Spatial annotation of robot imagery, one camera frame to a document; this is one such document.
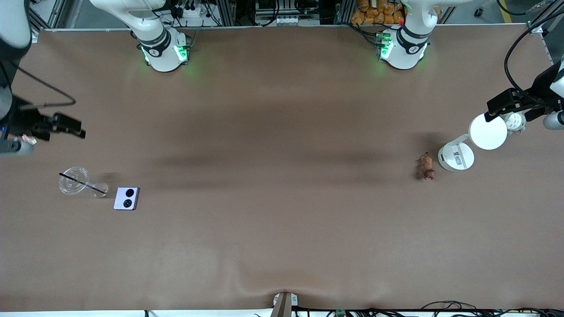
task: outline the robotic arm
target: robotic arm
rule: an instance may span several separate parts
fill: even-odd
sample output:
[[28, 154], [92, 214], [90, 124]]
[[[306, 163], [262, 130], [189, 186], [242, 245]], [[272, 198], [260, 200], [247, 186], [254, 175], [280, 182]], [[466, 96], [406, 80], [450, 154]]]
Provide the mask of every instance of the robotic arm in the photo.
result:
[[170, 72], [188, 62], [190, 43], [174, 28], [165, 28], [152, 10], [162, 8], [165, 0], [90, 0], [124, 22], [141, 43], [148, 64], [159, 72]]
[[51, 133], [86, 136], [81, 122], [62, 113], [42, 115], [37, 107], [12, 94], [5, 62], [22, 58], [31, 45], [31, 29], [24, 0], [0, 0], [0, 63], [6, 83], [0, 86], [0, 157], [29, 155], [33, 145], [24, 136], [48, 141]]
[[437, 25], [437, 6], [457, 6], [471, 0], [402, 0], [407, 8], [405, 23], [397, 30], [388, 29], [389, 37], [380, 58], [397, 69], [410, 69], [423, 58], [427, 40]]
[[492, 98], [487, 102], [488, 112], [484, 114], [486, 121], [490, 122], [506, 113], [527, 111], [527, 122], [546, 115], [543, 119], [545, 128], [564, 130], [564, 56], [538, 75], [525, 92], [528, 95], [509, 88]]

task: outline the wire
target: wire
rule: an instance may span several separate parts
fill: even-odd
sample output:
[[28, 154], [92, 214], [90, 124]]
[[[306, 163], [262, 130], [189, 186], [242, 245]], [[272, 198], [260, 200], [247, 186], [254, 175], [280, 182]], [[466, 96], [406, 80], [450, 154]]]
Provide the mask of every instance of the wire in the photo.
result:
[[160, 20], [160, 19], [163, 19], [163, 20], [167, 21], [168, 23], [172, 23], [172, 21], [170, 21], [170, 20], [164, 18], [164, 15], [165, 15], [165, 14], [158, 15], [158, 14], [156, 14], [154, 11], [151, 11], [151, 12], [152, 12], [157, 18], [159, 18], [159, 20]]
[[4, 67], [4, 62], [0, 61], [0, 66], [2, 67], [2, 73], [4, 73], [4, 79], [6, 80], [6, 87], [8, 87], [8, 89], [10, 89], [10, 91], [12, 91], [12, 82], [10, 81], [10, 76], [8, 76], [8, 72], [6, 72], [6, 69]]
[[[357, 29], [354, 24], [351, 24], [351, 23], [348, 23], [348, 22], [339, 22], [339, 23], [337, 23], [337, 25], [341, 25], [341, 24], [342, 24], [342, 25], [348, 25], [348, 26], [349, 26], [350, 28], [352, 28], [353, 30], [359, 32], [359, 29]], [[382, 26], [382, 27], [384, 27], [384, 28], [386, 28], [386, 29], [388, 29], [388, 30], [392, 30], [392, 31], [399, 31], [399, 30], [401, 29], [401, 28], [399, 28], [399, 29], [394, 29], [394, 28], [392, 28], [392, 27], [390, 27], [390, 26], [388, 26], [388, 25], [386, 25], [386, 24], [382, 24], [382, 23], [374, 23], [373, 25], [380, 25], [380, 26]], [[371, 33], [371, 32], [364, 31], [364, 30], [362, 30], [361, 32], [364, 33], [364, 34], [366, 34], [366, 35], [373, 35], [373, 36], [376, 35], [376, 33]]]
[[212, 6], [210, 5], [210, 3], [208, 2], [208, 0], [202, 0], [202, 4], [204, 4], [204, 7], [206, 8], [206, 10], [208, 11], [208, 13], [210, 14], [211, 19], [217, 24], [218, 27], [221, 26], [221, 23], [219, 22], [219, 20], [215, 17], [215, 14], [212, 11]]
[[262, 27], [267, 27], [270, 24], [272, 24], [272, 22], [276, 21], [276, 18], [278, 17], [278, 12], [280, 12], [280, 2], [278, 2], [278, 0], [272, 0], [274, 3], [272, 4], [273, 9], [272, 9], [272, 18], [270, 19], [270, 21], [263, 25]]
[[368, 38], [368, 36], [367, 36], [366, 34], [364, 34], [364, 32], [362, 32], [362, 30], [360, 29], [360, 25], [358, 26], [358, 31], [359, 31], [360, 34], [362, 34], [362, 37], [364, 37], [364, 39], [365, 39], [368, 43], [370, 43], [370, 44], [376, 46], [376, 42], [372, 42], [372, 41]]
[[315, 9], [313, 9], [313, 10], [311, 10], [311, 11], [308, 12], [308, 10], [307, 10], [306, 7], [303, 7], [303, 8], [300, 8], [300, 7], [299, 7], [299, 2], [300, 2], [300, 1], [301, 1], [301, 0], [294, 0], [294, 7], [296, 8], [296, 10], [298, 10], [299, 13], [301, 13], [301, 14], [315, 14], [315, 13], [318, 13], [318, 12], [319, 12], [319, 3], [318, 3], [318, 7], [317, 7], [317, 8], [315, 8]]
[[[532, 21], [532, 23], [537, 22], [537, 20], [538, 20], [541, 16], [543, 16], [543, 15], [545, 14], [545, 12], [547, 12], [548, 10], [551, 10], [551, 9], [552, 9], [552, 6], [553, 6], [553, 5], [556, 5], [556, 3], [557, 3], [557, 2], [554, 1], [553, 3], [549, 4], [546, 8], [544, 8], [544, 10]], [[558, 10], [560, 9], [560, 7], [561, 7], [562, 5], [564, 5], [564, 2], [561, 2], [561, 3], [558, 5], [558, 7], [556, 7], [554, 10], [552, 10], [552, 13], [551, 13], [551, 14], [554, 14], [555, 12], [558, 12]]]
[[194, 44], [196, 44], [196, 37], [198, 36], [198, 31], [200, 31], [200, 29], [196, 29], [196, 33], [194, 33], [194, 37], [190, 41], [190, 46], [189, 46], [190, 48], [192, 48], [192, 46], [194, 46]]
[[515, 82], [515, 80], [513, 79], [513, 77], [511, 76], [511, 73], [509, 72], [509, 57], [511, 56], [511, 53], [513, 53], [513, 51], [515, 50], [515, 47], [517, 47], [517, 45], [519, 44], [519, 42], [525, 37], [527, 36], [527, 34], [529, 34], [530, 31], [538, 28], [539, 26], [543, 25], [545, 22], [554, 19], [555, 17], [564, 14], [563, 12], [557, 13], [557, 14], [553, 14], [550, 15], [542, 20], [540, 20], [539, 22], [533, 24], [530, 28], [528, 28], [525, 32], [523, 32], [518, 38], [517, 40], [515, 40], [515, 42], [513, 43], [513, 45], [511, 45], [511, 48], [509, 49], [509, 51], [507, 52], [507, 55], [505, 56], [505, 60], [503, 61], [503, 68], [505, 70], [505, 75], [507, 76], [507, 79], [509, 80], [509, 82], [511, 83], [511, 85], [513, 85], [513, 87], [515, 87], [515, 89], [517, 89], [517, 91], [519, 91], [519, 93], [523, 96], [525, 96], [527, 99], [531, 100], [532, 102], [541, 105], [543, 107], [548, 107], [548, 105], [546, 103], [544, 103], [544, 101], [542, 100], [537, 100], [535, 98], [533, 98], [529, 93], [527, 93], [526, 91], [524, 91], [521, 87], [519, 87], [519, 85]]
[[251, 16], [251, 12], [253, 12], [253, 8], [251, 7], [252, 2], [253, 2], [253, 0], [247, 1], [247, 7], [246, 7], [247, 19], [249, 19], [249, 22], [251, 23], [251, 25], [257, 26], [258, 25], [257, 22]]
[[519, 13], [511, 12], [511, 11], [507, 10], [507, 8], [504, 7], [504, 6], [501, 4], [500, 0], [495, 0], [495, 1], [497, 1], [497, 5], [500, 7], [500, 9], [502, 9], [505, 13], [507, 13], [507, 14], [509, 14], [509, 15], [527, 15], [527, 14], [528, 14], [528, 13], [526, 13], [526, 12], [519, 12]]
[[431, 305], [435, 305], [435, 304], [439, 304], [439, 303], [447, 303], [447, 304], [450, 304], [450, 305], [448, 305], [445, 309], [449, 309], [449, 308], [450, 308], [452, 305], [454, 305], [454, 304], [457, 304], [457, 305], [459, 306], [459, 309], [462, 309], [462, 306], [463, 306], [463, 305], [464, 305], [464, 306], [468, 306], [468, 307], [470, 307], [470, 308], [472, 308], [472, 309], [477, 309], [476, 306], [474, 306], [474, 305], [471, 305], [471, 304], [468, 304], [468, 303], [459, 302], [459, 301], [438, 301], [438, 302], [431, 302], [431, 303], [429, 303], [429, 304], [423, 306], [421, 309], [425, 309], [425, 308], [427, 308], [427, 307], [429, 307], [429, 306], [431, 306]]
[[67, 97], [70, 101], [66, 102], [66, 103], [44, 103], [42, 106], [36, 106], [36, 105], [28, 105], [26, 106], [27, 108], [29, 107], [66, 107], [66, 106], [70, 106], [70, 105], [74, 105], [76, 104], [76, 99], [73, 98], [73, 96], [65, 93], [63, 90], [58, 89], [57, 87], [50, 85], [49, 83], [39, 79], [38, 77], [36, 77], [35, 75], [29, 73], [28, 71], [26, 71], [25, 69], [19, 67], [18, 65], [16, 65], [14, 62], [10, 62], [10, 64], [12, 64], [12, 66], [14, 66], [15, 68], [19, 69], [19, 71], [21, 71], [22, 73], [26, 74], [28, 77], [34, 79], [35, 81], [39, 82], [40, 84], [49, 87], [50, 89], [56, 91], [57, 93]]

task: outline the glass cup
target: glass cup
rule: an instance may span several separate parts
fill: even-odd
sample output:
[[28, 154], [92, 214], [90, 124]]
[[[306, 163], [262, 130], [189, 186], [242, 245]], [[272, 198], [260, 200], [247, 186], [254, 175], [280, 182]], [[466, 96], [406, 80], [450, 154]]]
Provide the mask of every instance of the glass cup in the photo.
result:
[[63, 174], [71, 178], [64, 176], [59, 178], [59, 189], [65, 195], [85, 193], [94, 198], [101, 198], [108, 193], [108, 185], [93, 181], [88, 171], [81, 166], [69, 168]]

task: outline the smartphone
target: smartphone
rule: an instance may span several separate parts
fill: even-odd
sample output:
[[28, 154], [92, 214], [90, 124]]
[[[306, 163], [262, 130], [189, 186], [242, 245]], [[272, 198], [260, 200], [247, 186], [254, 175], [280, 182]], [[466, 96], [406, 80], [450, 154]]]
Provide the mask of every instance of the smartphone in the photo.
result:
[[139, 187], [118, 187], [113, 208], [115, 210], [135, 210], [138, 197]]

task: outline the white mounting bracket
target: white mounting bracket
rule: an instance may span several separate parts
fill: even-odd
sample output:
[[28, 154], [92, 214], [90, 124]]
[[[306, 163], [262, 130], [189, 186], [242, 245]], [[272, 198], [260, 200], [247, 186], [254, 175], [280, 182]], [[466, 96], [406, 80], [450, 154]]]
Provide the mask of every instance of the white mounting bracket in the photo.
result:
[[[530, 21], [527, 22], [527, 26], [529, 28], [532, 26]], [[534, 28], [533, 30], [531, 30], [531, 34], [542, 34], [542, 32], [543, 32], [543, 26], [542, 25], [539, 25], [538, 28]]]
[[[274, 296], [274, 306], [276, 306], [276, 302], [278, 301], [280, 294], [281, 293], [278, 293]], [[292, 306], [298, 306], [298, 296], [294, 293], [291, 293], [290, 295], [292, 296]]]

